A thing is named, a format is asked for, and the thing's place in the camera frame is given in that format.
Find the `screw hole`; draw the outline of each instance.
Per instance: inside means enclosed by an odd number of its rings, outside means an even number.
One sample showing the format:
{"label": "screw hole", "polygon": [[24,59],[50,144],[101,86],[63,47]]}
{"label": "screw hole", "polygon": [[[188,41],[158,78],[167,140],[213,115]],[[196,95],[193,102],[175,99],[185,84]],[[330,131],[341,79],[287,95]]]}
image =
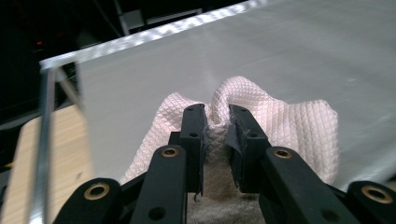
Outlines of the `screw hole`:
{"label": "screw hole", "polygon": [[84,198],[90,201],[98,200],[105,197],[110,191],[107,183],[96,183],[87,188],[84,192]]}
{"label": "screw hole", "polygon": [[340,217],[334,213],[334,211],[329,209],[321,209],[320,214],[324,217],[324,219],[330,222],[338,222]]}
{"label": "screw hole", "polygon": [[174,149],[166,149],[165,150],[165,154],[166,155],[173,155],[173,154],[175,154],[175,150]]}
{"label": "screw hole", "polygon": [[274,151],[274,154],[276,155],[276,156],[278,156],[279,158],[282,158],[282,159],[288,159],[288,158],[290,158],[291,157],[291,153],[289,153],[287,150],[285,150],[285,149],[278,149],[278,150],[275,150]]}
{"label": "screw hole", "polygon": [[98,186],[98,187],[96,187],[96,188],[91,189],[90,194],[91,194],[92,196],[97,196],[97,195],[103,193],[104,191],[105,191],[105,189],[104,189],[103,187]]}
{"label": "screw hole", "polygon": [[361,188],[361,191],[367,198],[378,203],[393,203],[392,196],[390,196],[386,191],[382,190],[381,188],[367,185]]}
{"label": "screw hole", "polygon": [[148,217],[151,220],[161,220],[165,217],[165,209],[163,207],[155,207],[149,210]]}
{"label": "screw hole", "polygon": [[175,157],[178,154],[178,150],[175,148],[166,148],[161,152],[161,155],[163,155],[164,157]]}
{"label": "screw hole", "polygon": [[369,189],[369,194],[373,195],[376,198],[380,198],[380,199],[385,199],[385,195],[381,192],[379,192],[378,190],[375,189]]}

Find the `cloth fold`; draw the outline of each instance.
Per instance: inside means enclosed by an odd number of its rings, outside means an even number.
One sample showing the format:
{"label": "cloth fold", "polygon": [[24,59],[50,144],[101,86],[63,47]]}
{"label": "cloth fold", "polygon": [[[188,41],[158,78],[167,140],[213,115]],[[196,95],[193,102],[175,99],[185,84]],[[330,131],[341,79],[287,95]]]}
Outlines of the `cloth fold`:
{"label": "cloth fold", "polygon": [[[121,183],[147,171],[152,153],[167,144],[170,132],[180,131],[184,108],[194,104],[201,103],[178,93],[166,97]],[[244,77],[231,77],[205,105],[210,141],[205,195],[198,203],[189,201],[189,223],[263,223],[257,196],[239,193],[233,183],[230,152],[224,146],[229,104],[250,110],[273,146],[294,149],[325,183],[333,182],[338,167],[336,112],[322,100],[288,105]]]}

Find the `metal rod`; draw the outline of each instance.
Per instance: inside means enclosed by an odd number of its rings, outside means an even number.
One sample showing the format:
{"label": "metal rod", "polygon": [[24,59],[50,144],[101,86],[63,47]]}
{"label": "metal rod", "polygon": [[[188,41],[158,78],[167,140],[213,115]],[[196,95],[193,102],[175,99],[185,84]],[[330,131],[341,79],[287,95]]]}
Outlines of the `metal rod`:
{"label": "metal rod", "polygon": [[67,79],[67,75],[64,73],[64,70],[62,68],[58,68],[56,70],[56,81],[59,82],[70,102],[75,104],[80,111],[84,111],[83,104],[77,94],[76,89],[70,83],[69,79]]}
{"label": "metal rod", "polygon": [[40,136],[35,161],[35,183],[30,207],[29,223],[48,223],[50,177],[50,114],[54,107],[54,70],[41,72]]}

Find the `waffle-textured towel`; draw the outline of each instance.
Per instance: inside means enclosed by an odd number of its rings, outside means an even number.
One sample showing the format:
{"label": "waffle-textured towel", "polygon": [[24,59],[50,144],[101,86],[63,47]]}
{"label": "waffle-textured towel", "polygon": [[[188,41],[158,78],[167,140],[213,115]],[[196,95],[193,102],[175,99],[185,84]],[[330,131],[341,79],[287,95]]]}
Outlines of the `waffle-textured towel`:
{"label": "waffle-textured towel", "polygon": [[[121,183],[149,168],[152,153],[180,131],[183,110],[200,104],[178,93],[160,106],[150,130]],[[331,183],[338,167],[337,114],[322,100],[288,105],[274,99],[244,77],[231,77],[205,105],[210,146],[204,169],[204,197],[189,200],[189,223],[263,223],[256,195],[238,193],[233,183],[229,151],[224,146],[230,124],[229,104],[250,110],[273,146],[296,150],[317,175]]]}

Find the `wooden surface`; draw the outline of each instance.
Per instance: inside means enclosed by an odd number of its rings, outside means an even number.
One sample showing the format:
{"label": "wooden surface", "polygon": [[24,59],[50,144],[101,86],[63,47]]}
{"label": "wooden surface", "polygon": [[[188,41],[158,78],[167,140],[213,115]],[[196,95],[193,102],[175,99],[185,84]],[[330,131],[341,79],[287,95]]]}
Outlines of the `wooden surface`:
{"label": "wooden surface", "polygon": [[[81,112],[69,106],[52,114],[52,148],[49,186],[49,220],[82,183],[92,179],[86,122]],[[14,167],[7,187],[1,223],[27,223],[35,170],[35,152],[40,119],[21,130]]]}

